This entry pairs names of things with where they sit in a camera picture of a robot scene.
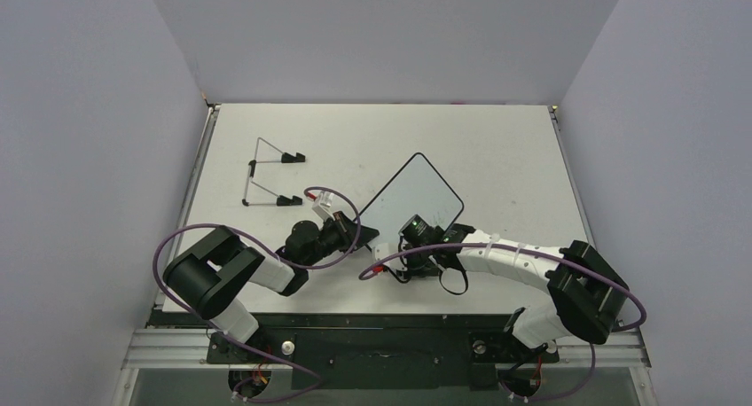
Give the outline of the black framed small whiteboard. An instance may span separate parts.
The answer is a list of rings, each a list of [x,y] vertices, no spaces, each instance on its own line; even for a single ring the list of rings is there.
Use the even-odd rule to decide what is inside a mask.
[[[452,225],[465,204],[432,162],[422,152],[414,153],[364,206],[363,226],[380,234],[367,243],[370,249],[396,245],[399,230],[414,215],[432,226]]]

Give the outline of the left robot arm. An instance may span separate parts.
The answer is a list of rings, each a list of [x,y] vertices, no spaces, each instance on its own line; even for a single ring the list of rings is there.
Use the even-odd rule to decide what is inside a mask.
[[[322,225],[297,222],[272,258],[247,245],[229,227],[216,225],[167,265],[162,282],[200,318],[231,337],[234,355],[252,362],[262,355],[265,339],[258,321],[237,299],[245,285],[290,296],[308,282],[308,270],[324,258],[354,252],[379,235],[336,212]]]

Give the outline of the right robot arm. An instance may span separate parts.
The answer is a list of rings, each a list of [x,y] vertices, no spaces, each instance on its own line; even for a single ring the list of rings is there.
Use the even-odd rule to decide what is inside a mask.
[[[444,230],[418,215],[399,235],[408,249],[417,251],[407,257],[409,269],[432,264],[463,276],[482,273],[509,279],[549,294],[549,302],[524,307],[501,333],[500,347],[512,359],[567,336],[604,344],[627,300],[627,284],[584,241],[529,246],[460,223]]]

